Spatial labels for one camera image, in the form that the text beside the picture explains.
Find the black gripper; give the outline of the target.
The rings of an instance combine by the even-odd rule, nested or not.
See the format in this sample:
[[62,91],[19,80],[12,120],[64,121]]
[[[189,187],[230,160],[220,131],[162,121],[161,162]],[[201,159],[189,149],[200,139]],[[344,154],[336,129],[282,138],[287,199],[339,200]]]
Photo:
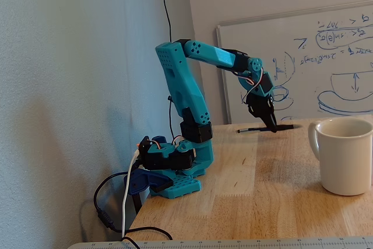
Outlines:
[[276,132],[277,121],[275,117],[275,108],[273,97],[271,94],[267,96],[259,96],[250,93],[246,97],[245,104],[248,106],[249,112],[256,118],[260,118],[266,125],[266,129]]

